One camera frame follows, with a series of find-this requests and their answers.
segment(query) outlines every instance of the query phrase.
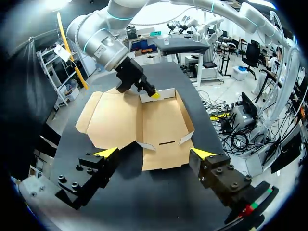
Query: bolt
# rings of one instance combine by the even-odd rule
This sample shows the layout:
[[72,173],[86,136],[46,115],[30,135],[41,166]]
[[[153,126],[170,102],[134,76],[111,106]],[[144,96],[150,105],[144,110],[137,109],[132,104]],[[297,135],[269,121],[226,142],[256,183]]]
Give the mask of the bolt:
[[231,188],[233,188],[233,189],[236,189],[237,187],[239,187],[239,185],[238,185],[236,182],[234,182],[234,183],[231,185]]
[[66,182],[66,179],[65,179],[65,177],[64,177],[63,175],[59,175],[59,176],[58,176],[58,180],[59,180],[60,182],[62,182],[62,183]]
[[79,184],[77,182],[72,183],[72,188],[77,190],[79,188]]
[[228,165],[228,169],[229,169],[229,170],[233,170],[233,169],[234,169],[234,166],[233,166],[233,165]]
[[87,169],[87,173],[90,174],[90,173],[92,173],[92,172],[93,172],[93,169],[89,167],[89,168]]
[[222,169],[221,169],[221,168],[217,168],[217,169],[216,169],[216,173],[217,173],[217,174],[221,174],[221,173],[222,173]]
[[247,176],[245,176],[245,180],[251,180],[252,179],[252,177],[250,176],[250,175],[247,175]]
[[76,168],[78,171],[82,171],[82,166],[81,166],[81,165],[76,165],[75,168]]

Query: cardboard box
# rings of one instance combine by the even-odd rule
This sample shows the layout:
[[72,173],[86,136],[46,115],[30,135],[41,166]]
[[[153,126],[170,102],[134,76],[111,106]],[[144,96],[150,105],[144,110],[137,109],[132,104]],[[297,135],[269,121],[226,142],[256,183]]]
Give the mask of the cardboard box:
[[180,167],[193,147],[193,123],[175,89],[158,93],[159,100],[116,89],[94,92],[76,128],[97,148],[122,149],[136,141],[143,148],[142,170]]
[[137,51],[135,51],[135,57],[141,56],[142,54],[142,49],[139,49]]

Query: monitor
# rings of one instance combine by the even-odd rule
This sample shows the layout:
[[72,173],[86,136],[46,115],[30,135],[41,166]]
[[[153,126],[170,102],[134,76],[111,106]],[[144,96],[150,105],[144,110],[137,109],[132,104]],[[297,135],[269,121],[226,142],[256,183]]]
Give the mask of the monitor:
[[227,31],[223,30],[222,32],[223,32],[223,34],[222,34],[223,37],[228,37],[228,32]]
[[207,29],[207,32],[208,32],[209,35],[212,35],[212,34],[215,33],[215,30],[213,30],[213,29]]

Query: white shelving unit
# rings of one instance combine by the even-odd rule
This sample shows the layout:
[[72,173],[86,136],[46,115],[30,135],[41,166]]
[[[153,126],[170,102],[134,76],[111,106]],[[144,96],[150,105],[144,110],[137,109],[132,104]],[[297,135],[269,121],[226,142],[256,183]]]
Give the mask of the white shelving unit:
[[[41,51],[38,51],[38,52],[37,52],[37,56],[38,56],[39,62],[41,63],[41,66],[42,66],[42,68],[43,68],[44,73],[47,75],[47,77],[49,78],[49,80],[50,80],[50,82],[51,82],[51,84],[52,84],[52,86],[53,86],[53,88],[54,88],[54,90],[55,90],[55,91],[57,92],[57,94],[58,94],[58,100],[57,100],[57,102],[56,102],[56,106],[57,106],[57,107],[61,107],[61,106],[63,106],[63,105],[66,105],[66,106],[67,106],[67,105],[68,105],[68,103],[67,103],[67,98],[63,96],[63,94],[60,92],[60,89],[67,83],[67,81],[69,81],[69,80],[74,76],[74,74],[76,74],[76,71],[74,71],[72,74],[69,75],[68,72],[66,71],[67,67],[65,67],[64,62],[61,62],[62,65],[63,65],[63,68],[65,69],[66,74],[67,74],[68,77],[67,77],[67,79],[66,79],[63,83],[61,83],[60,86],[57,87],[57,85],[58,85],[59,83],[56,84],[56,83],[54,82],[54,79],[51,77],[51,75],[49,74],[49,72],[51,71],[51,72],[53,73],[53,77],[54,77],[54,78],[59,79],[58,76],[57,76],[57,73],[55,72],[55,70],[54,70],[54,68],[53,68],[53,65],[52,65],[52,64],[53,64],[53,62],[55,62],[58,58],[60,58],[60,56],[57,55],[56,53],[54,53],[55,57],[53,57],[52,59],[50,59],[50,60],[47,61],[46,63],[44,62],[44,59],[43,59],[44,56],[46,56],[47,54],[50,54],[51,52],[53,52],[54,49],[55,49],[55,48],[52,48],[52,49],[50,49],[50,50],[48,50],[48,51],[45,51],[45,52],[43,52],[43,53],[42,53]],[[80,58],[78,52],[73,52],[73,53],[72,53],[73,56],[76,55],[76,54],[78,55],[79,59],[81,60],[81,58]]]

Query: white floor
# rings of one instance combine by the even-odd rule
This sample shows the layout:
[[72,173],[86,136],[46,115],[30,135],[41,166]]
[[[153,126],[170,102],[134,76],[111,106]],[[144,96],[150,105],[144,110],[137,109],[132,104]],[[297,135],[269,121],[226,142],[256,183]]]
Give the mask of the white floor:
[[[184,63],[184,57],[186,54],[183,54],[181,56],[181,61]],[[220,56],[217,56],[217,59],[214,60],[216,64],[218,64],[218,60],[220,59]],[[227,74],[231,74],[232,67],[233,66],[243,66],[243,62],[241,60],[241,56],[237,57],[236,55],[230,56],[230,62],[228,66]],[[147,58],[146,55],[136,57],[136,61],[140,65],[144,64],[152,64],[159,62],[158,58]],[[258,77],[259,71],[256,68],[255,73]],[[109,74],[108,72],[102,72],[98,73],[95,72],[88,80],[87,82],[91,84],[95,79],[98,79],[100,77],[103,77],[104,75]],[[248,77],[243,81],[236,81],[233,78],[226,77],[224,79],[224,83],[221,83],[219,81],[203,81],[201,83],[201,87],[198,88],[198,90],[204,90],[206,91],[211,100],[223,100],[227,103],[233,103],[236,102],[239,98],[239,96],[242,94],[242,92],[245,92],[245,94],[252,100],[255,98],[255,95],[251,93],[251,91],[255,88],[257,84],[257,81],[254,81],[254,77],[249,74]],[[82,89],[80,91],[80,95],[84,94],[85,90]],[[48,120],[48,124],[59,134],[62,134],[65,125],[69,119],[69,115],[71,113],[71,108],[76,102],[70,102],[69,106],[62,107],[57,113],[52,114]],[[269,219],[271,215],[273,215],[273,212],[276,211],[277,208],[282,204],[282,201],[286,199],[289,192],[294,188],[295,184],[295,178],[297,177],[298,173],[298,160],[295,160],[291,164],[289,164],[287,167],[283,168],[280,171],[280,175],[271,174],[270,169],[266,170],[263,174],[253,178],[252,185],[256,186],[262,181],[267,181],[268,183],[276,186],[279,188],[280,192],[278,196],[275,198],[273,203],[268,207],[268,209],[265,211],[266,219]],[[239,171],[246,171],[245,170],[245,164],[243,164],[243,159],[241,158],[233,158],[232,157],[232,163],[234,164],[235,168]]]

